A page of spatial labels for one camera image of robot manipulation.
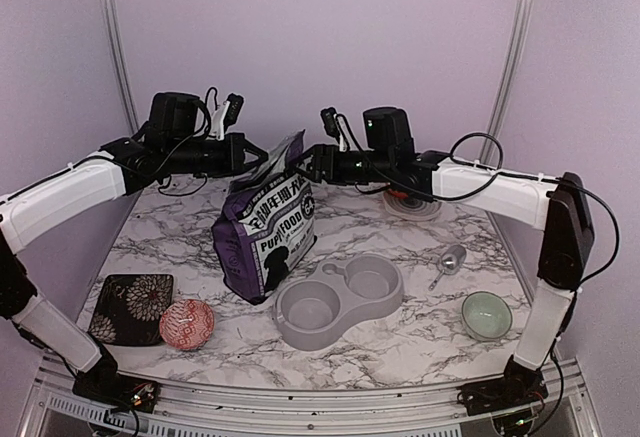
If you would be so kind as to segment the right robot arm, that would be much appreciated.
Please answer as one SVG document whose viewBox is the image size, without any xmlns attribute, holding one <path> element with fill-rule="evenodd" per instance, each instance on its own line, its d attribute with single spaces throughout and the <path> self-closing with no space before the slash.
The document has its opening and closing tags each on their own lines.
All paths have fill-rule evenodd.
<svg viewBox="0 0 640 437">
<path fill-rule="evenodd" d="M 313 182 L 355 186 L 381 183 L 426 202 L 453 202 L 498 214 L 543 233 L 539 283 L 523 334 L 495 395 L 515 405 L 534 388 L 534 376 L 569 319 L 594 244 L 593 223 L 581 179 L 526 174 L 490 167 L 414 146 L 407 114 L 396 107 L 364 112 L 367 144 L 344 140 L 353 133 L 334 108 L 321 113 L 332 144 L 315 144 L 290 168 Z"/>
</svg>

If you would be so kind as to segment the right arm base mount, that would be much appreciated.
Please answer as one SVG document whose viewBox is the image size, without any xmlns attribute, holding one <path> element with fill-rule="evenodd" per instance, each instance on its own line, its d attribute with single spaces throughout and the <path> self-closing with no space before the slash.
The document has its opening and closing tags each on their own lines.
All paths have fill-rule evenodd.
<svg viewBox="0 0 640 437">
<path fill-rule="evenodd" d="M 540 367 L 529 369 L 510 357 L 501 376 L 472 382 L 458 388 L 457 402 L 469 416 L 507 410 L 549 395 Z"/>
</svg>

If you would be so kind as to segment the purple puppy food bag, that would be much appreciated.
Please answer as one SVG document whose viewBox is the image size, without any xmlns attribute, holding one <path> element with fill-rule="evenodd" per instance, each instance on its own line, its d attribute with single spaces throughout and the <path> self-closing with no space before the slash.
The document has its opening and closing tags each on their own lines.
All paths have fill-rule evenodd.
<svg viewBox="0 0 640 437">
<path fill-rule="evenodd" d="M 259 305 L 316 241 L 311 182 L 290 167 L 303 130 L 285 137 L 256 169 L 231 181 L 211 231 L 226 287 Z"/>
</svg>

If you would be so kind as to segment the silver metal scoop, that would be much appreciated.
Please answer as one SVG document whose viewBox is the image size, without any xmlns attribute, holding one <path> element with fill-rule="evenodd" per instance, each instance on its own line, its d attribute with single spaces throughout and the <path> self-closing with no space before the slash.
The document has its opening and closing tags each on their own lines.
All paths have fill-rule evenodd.
<svg viewBox="0 0 640 437">
<path fill-rule="evenodd" d="M 450 246 L 437 262 L 438 275 L 428 287 L 433 291 L 442 277 L 456 274 L 466 260 L 467 252 L 464 246 L 455 244 Z"/>
</svg>

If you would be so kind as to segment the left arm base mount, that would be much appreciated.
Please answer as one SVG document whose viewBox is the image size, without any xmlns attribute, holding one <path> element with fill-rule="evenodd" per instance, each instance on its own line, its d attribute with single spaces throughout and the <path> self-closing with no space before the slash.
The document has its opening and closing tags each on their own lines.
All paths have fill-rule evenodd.
<svg viewBox="0 0 640 437">
<path fill-rule="evenodd" d="M 115 407 L 152 413 L 159 395 L 160 384 L 154 380 L 137 378 L 119 372 L 111 353 L 100 348 L 100 359 L 87 372 L 78 371 L 72 392 L 80 397 Z"/>
</svg>

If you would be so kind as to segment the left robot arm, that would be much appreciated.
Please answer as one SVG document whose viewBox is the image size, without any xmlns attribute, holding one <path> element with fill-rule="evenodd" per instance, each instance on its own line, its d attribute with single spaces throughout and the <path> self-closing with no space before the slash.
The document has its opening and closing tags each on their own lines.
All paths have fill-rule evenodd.
<svg viewBox="0 0 640 437">
<path fill-rule="evenodd" d="M 267 159 L 244 134 L 230 131 L 244 104 L 231 94 L 215 110 L 197 95 L 160 92 L 148 120 L 76 163 L 1 199 L 1 315 L 62 356 L 106 402 L 125 395 L 126 380 L 107 352 L 49 302 L 18 255 L 60 224 L 102 203 L 133 195 L 173 175 L 226 178 Z"/>
</svg>

